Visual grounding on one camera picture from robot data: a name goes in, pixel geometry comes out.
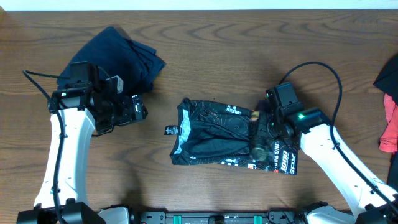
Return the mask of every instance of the navy fabric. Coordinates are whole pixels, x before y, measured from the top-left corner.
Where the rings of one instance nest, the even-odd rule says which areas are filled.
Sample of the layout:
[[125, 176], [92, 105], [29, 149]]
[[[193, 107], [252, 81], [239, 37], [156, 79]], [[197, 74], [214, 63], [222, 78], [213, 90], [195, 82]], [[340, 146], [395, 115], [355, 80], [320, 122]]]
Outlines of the navy fabric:
[[390, 171], [388, 172], [387, 185], [398, 190], [398, 156], [395, 153], [391, 158]]
[[[83, 61], [103, 68], [111, 77], [118, 75], [124, 82], [123, 93], [130, 96], [151, 91], [152, 82], [165, 66], [165, 62], [156, 56], [155, 49], [123, 37], [115, 27], [107, 27], [91, 39], [69, 64]], [[107, 79], [102, 70], [99, 75], [100, 79]], [[61, 76], [70, 76], [69, 66]], [[68, 80], [58, 79], [57, 84], [58, 89], [62, 89]]]
[[398, 105], [398, 54], [390, 58], [373, 83]]

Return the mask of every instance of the red cloth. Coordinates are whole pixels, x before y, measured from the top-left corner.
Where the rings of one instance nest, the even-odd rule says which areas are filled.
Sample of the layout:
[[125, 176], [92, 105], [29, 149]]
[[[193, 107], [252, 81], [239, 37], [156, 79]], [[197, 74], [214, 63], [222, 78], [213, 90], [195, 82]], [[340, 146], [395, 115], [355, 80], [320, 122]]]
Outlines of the red cloth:
[[388, 125], [380, 138], [379, 149], [384, 152], [396, 152], [398, 151], [398, 106], [391, 96], [385, 94], [384, 107]]

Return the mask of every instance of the wooden table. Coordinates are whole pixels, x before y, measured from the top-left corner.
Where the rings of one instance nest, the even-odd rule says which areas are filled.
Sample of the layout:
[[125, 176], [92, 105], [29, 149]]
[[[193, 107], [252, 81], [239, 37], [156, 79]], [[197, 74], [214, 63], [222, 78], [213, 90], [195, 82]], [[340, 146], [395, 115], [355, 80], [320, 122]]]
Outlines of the wooden table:
[[[319, 200], [347, 209], [301, 151], [296, 177], [218, 164], [173, 166], [169, 157], [175, 137], [164, 136], [164, 127], [177, 124], [183, 97], [254, 108], [285, 72], [311, 60], [340, 74], [344, 93], [336, 126], [386, 179], [390, 155], [377, 148], [386, 120], [373, 81], [398, 51], [397, 11], [8, 12], [0, 23], [0, 223], [32, 209], [50, 147], [46, 100], [21, 70], [59, 74], [110, 25], [157, 49], [167, 66], [144, 95], [144, 123], [91, 141], [87, 192], [93, 209], [123, 202], [138, 210], [267, 210]], [[53, 79], [35, 78], [49, 93], [57, 87]], [[307, 66], [289, 80], [306, 106], [331, 116], [338, 87], [328, 70]]]

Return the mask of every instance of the black cable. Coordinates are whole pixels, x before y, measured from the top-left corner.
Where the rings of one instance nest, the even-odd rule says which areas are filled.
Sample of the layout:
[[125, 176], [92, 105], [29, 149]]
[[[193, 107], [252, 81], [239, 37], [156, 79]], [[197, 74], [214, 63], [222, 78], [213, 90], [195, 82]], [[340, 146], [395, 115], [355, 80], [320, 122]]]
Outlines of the black cable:
[[98, 66], [98, 68], [101, 69], [105, 73], [105, 75], [109, 78], [109, 82], [111, 83], [110, 91], [112, 91], [113, 90], [113, 80], [112, 80], [111, 76], [105, 71], [105, 69], [103, 67]]
[[266, 218], [268, 218], [268, 221], [270, 221], [271, 223], [274, 223], [274, 222], [271, 221], [271, 219], [269, 218], [269, 213], [272, 212], [272, 211], [275, 211], [275, 212], [282, 212], [282, 213], [285, 215], [286, 219], [287, 219], [287, 223], [292, 224], [292, 222], [290, 221], [290, 219], [288, 218], [288, 216], [286, 215], [286, 213], [285, 213], [283, 210], [281, 210], [281, 209], [271, 209], [271, 210], [269, 210], [269, 211], [266, 213]]
[[322, 62], [305, 62], [301, 65], [297, 65], [296, 67], [292, 68], [290, 71], [288, 71], [286, 73], [286, 75], [281, 79], [281, 81], [279, 82], [279, 84], [282, 84], [284, 82], [284, 80], [296, 69], [305, 66], [305, 65], [321, 65], [326, 67], [327, 69], [329, 69], [334, 76], [337, 79], [337, 83], [338, 83], [338, 99], [337, 99], [337, 103], [336, 103], [336, 107], [335, 107], [335, 111], [333, 112], [333, 116], [331, 117], [331, 124], [330, 124], [330, 138], [331, 141], [333, 142], [333, 144], [335, 145], [335, 148], [337, 149], [337, 151], [340, 153], [340, 155], [342, 156], [342, 158], [348, 163], [348, 165], [355, 171], [355, 173], [357, 173], [362, 179], [363, 181], [365, 181], [365, 183], [372, 189], [373, 192], [375, 192], [376, 194], [378, 194], [378, 196], [380, 196], [380, 198], [382, 198], [387, 204], [388, 206], [390, 206], [393, 210], [393, 212], [398, 215], [398, 208], [378, 189], [377, 186], [373, 185], [372, 182], [366, 178], [366, 176], [350, 161], [350, 159], [347, 158], [347, 156], [344, 154], [344, 152], [341, 150], [340, 148], [340, 144], [337, 143], [336, 139], [335, 139], [335, 134], [333, 132], [333, 128], [335, 127], [335, 121], [336, 121], [336, 116], [337, 116], [337, 112], [338, 112], [338, 108], [340, 107], [340, 103], [341, 103], [341, 98], [343, 97], [343, 86], [341, 84], [341, 80], [340, 77], [338, 76], [337, 72], [332, 69], [329, 65], [322, 63]]
[[274, 117], [271, 117], [271, 118], [268, 120], [268, 122], [267, 122], [267, 131], [268, 131], [268, 134], [269, 134], [271, 137], [273, 137], [274, 139], [276, 139], [278, 136], [274, 136], [273, 134], [271, 134], [271, 131], [269, 130], [269, 125], [270, 125], [270, 123], [271, 123], [271, 122], [274, 122], [273, 118], [274, 118]]
[[91, 137], [100, 137], [100, 136], [102, 136], [102, 135], [104, 135], [104, 134], [109, 134], [109, 133], [111, 133], [113, 130], [114, 130], [114, 126], [113, 126], [113, 124], [112, 124], [112, 129], [111, 129], [110, 131], [107, 131], [107, 132], [102, 133], [102, 134], [92, 134]]
[[[62, 149], [63, 149], [63, 140], [65, 139], [65, 130], [64, 130], [64, 126], [63, 126], [63, 121], [62, 121], [62, 117], [60, 112], [57, 110], [57, 107], [55, 106], [55, 103], [52, 101], [51, 97], [45, 92], [45, 90], [35, 81], [32, 79], [32, 77], [30, 77], [29, 74], [32, 75], [40, 75], [43, 76], [44, 74], [39, 74], [39, 73], [34, 73], [34, 72], [30, 72], [27, 70], [23, 70], [22, 71], [24, 73], [24, 75], [26, 76], [26, 78], [33, 83], [33, 85], [36, 86], [37, 89], [40, 90], [40, 92], [42, 92], [42, 94], [44, 95], [44, 97], [46, 97], [46, 99], [49, 101], [51, 107], [54, 109], [55, 114], [57, 115], [58, 121], [60, 123], [60, 129], [61, 129], [61, 133], [60, 133], [60, 145], [58, 147], [58, 154], [57, 154], [57, 159], [55, 161], [55, 169], [54, 169], [54, 177], [53, 177], [53, 187], [52, 187], [52, 192], [53, 192], [53, 199], [54, 199], [54, 209], [55, 209], [55, 213], [57, 214], [57, 218], [58, 221], [60, 222], [60, 224], [65, 224], [65, 222], [62, 219], [61, 216], [61, 211], [60, 211], [60, 205], [58, 203], [58, 174], [59, 174], [59, 170], [60, 170], [60, 163], [61, 163], [61, 156], [62, 156]], [[45, 77], [52, 77], [55, 78], [54, 75], [46, 75]]]
[[41, 73], [31, 72], [31, 71], [28, 71], [28, 70], [24, 70], [24, 71], [25, 71], [26, 73], [28, 73], [28, 74], [31, 74], [31, 75], [38, 75], [38, 76], [41, 76], [41, 77], [70, 79], [69, 77], [62, 77], [62, 76], [59, 76], [59, 75], [47, 75], [47, 74], [41, 74]]

